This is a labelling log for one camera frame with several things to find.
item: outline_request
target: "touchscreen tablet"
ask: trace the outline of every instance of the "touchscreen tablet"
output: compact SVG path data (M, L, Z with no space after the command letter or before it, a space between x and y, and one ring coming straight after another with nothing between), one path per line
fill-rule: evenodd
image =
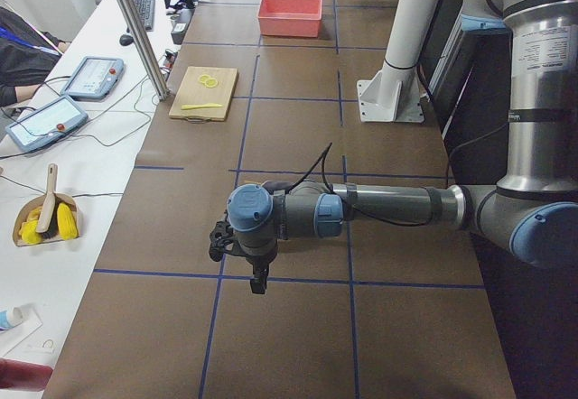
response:
M62 95L78 100L100 100L117 84L125 64L121 59L85 57L62 89Z
M56 142L88 119L71 98L63 96L11 123L5 131L22 151L29 153Z

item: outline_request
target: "tablet screen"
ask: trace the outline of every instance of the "tablet screen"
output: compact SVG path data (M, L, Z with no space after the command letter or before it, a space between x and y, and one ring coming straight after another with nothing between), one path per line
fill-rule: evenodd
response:
M96 94L102 82L109 76L115 61L110 59L86 59L73 81L66 87L68 94Z
M27 146L40 137L57 134L56 125L66 126L71 119L80 115L80 111L68 99L60 99L12 125L11 131L23 146Z

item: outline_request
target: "yellow plastic knife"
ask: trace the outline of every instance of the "yellow plastic knife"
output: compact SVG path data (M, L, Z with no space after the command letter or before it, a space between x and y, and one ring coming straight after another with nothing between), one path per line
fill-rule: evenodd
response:
M194 110L195 108L212 108L212 107L223 107L219 103L205 103L205 104L183 104L181 110Z

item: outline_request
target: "white mounting bracket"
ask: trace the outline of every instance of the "white mounting bracket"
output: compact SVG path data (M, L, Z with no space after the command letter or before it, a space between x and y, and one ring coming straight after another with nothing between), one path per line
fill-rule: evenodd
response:
M379 103L381 70L372 80L358 80L359 115L362 122L413 122L422 123L424 112L420 105L417 76L411 76L411 84L402 96L403 82L398 80L389 103Z

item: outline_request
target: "red object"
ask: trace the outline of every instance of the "red object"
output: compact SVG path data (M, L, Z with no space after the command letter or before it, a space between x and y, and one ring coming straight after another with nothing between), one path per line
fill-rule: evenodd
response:
M261 0L262 35L316 38L322 25L323 0Z
M0 358L0 389L40 392L51 375L51 367Z

